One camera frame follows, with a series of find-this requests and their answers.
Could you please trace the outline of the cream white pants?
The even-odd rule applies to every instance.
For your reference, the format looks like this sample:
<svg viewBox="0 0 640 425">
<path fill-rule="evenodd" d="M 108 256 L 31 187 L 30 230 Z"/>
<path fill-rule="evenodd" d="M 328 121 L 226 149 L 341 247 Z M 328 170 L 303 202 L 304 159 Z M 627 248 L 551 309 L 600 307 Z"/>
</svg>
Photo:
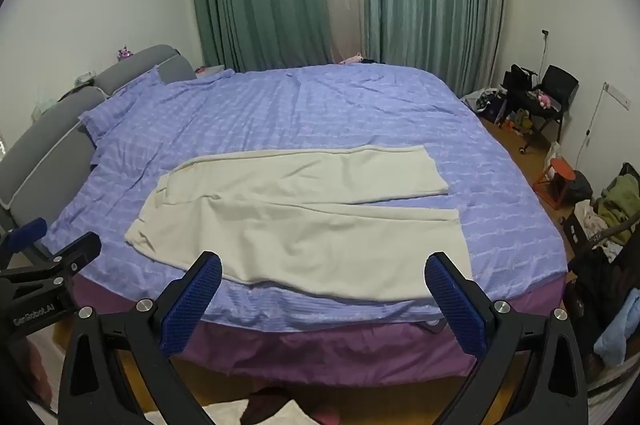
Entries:
<svg viewBox="0 0 640 425">
<path fill-rule="evenodd" d="M 472 271 L 458 212 L 414 205 L 447 191 L 421 146 L 200 156 L 160 177 L 125 237 L 180 269 L 216 253 L 242 284 L 412 301 L 427 294 L 432 254 Z"/>
</svg>

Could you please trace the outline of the grey padded headboard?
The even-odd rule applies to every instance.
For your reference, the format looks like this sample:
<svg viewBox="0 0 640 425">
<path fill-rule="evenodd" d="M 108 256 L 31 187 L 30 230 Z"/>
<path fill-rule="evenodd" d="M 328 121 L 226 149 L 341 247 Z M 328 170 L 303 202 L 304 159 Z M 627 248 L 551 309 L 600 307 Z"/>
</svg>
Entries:
<svg viewBox="0 0 640 425">
<path fill-rule="evenodd" d="M 9 148 L 1 160 L 2 229 L 39 217 L 53 223 L 60 216 L 88 179 L 96 148 L 80 115 L 154 67 L 165 83 L 195 78 L 190 62 L 174 47 L 146 48 L 67 93 Z"/>
</svg>

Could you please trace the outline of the magenta bed skirt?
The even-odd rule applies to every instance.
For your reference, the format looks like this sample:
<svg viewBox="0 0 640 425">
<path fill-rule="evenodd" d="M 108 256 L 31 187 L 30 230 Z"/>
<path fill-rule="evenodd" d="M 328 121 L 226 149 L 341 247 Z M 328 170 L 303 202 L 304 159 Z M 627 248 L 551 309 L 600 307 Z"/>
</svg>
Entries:
<svg viewBox="0 0 640 425">
<path fill-rule="evenodd" d="M 429 298 L 365 303 L 277 286 L 224 282 L 183 359 L 278 382 L 374 387 L 468 374 L 473 357 L 450 330 L 428 330 Z"/>
</svg>

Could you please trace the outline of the pile of clothes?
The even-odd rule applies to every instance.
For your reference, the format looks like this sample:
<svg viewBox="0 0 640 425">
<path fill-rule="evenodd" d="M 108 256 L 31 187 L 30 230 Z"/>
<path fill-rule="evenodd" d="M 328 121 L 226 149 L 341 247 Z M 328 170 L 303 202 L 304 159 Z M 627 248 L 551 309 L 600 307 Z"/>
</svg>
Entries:
<svg viewBox="0 0 640 425">
<path fill-rule="evenodd" d="M 579 244 L 564 303 L 585 363 L 619 367 L 639 327 L 639 173 L 625 163 L 594 203 L 578 203 Z"/>
</svg>

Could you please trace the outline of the orange plastic stool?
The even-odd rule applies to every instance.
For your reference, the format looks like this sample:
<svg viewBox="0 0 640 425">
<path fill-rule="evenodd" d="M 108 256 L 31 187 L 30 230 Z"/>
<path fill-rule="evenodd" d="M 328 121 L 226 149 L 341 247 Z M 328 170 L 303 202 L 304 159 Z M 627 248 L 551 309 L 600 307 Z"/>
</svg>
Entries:
<svg viewBox="0 0 640 425">
<path fill-rule="evenodd" d="M 557 210 L 565 201 L 570 184 L 576 179 L 574 168 L 564 158 L 551 159 L 532 188 L 544 203 Z"/>
</svg>

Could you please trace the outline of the purple toy on headboard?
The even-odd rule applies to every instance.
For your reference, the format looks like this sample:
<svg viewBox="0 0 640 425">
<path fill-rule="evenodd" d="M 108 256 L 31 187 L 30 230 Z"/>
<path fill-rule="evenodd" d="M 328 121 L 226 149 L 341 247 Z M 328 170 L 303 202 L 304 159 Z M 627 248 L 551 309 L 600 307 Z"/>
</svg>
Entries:
<svg viewBox="0 0 640 425">
<path fill-rule="evenodd" d="M 132 56 L 132 52 L 130 52 L 130 50 L 127 47 L 122 47 L 119 49 L 118 53 L 117 53 L 117 59 L 119 61 L 128 59 Z"/>
</svg>

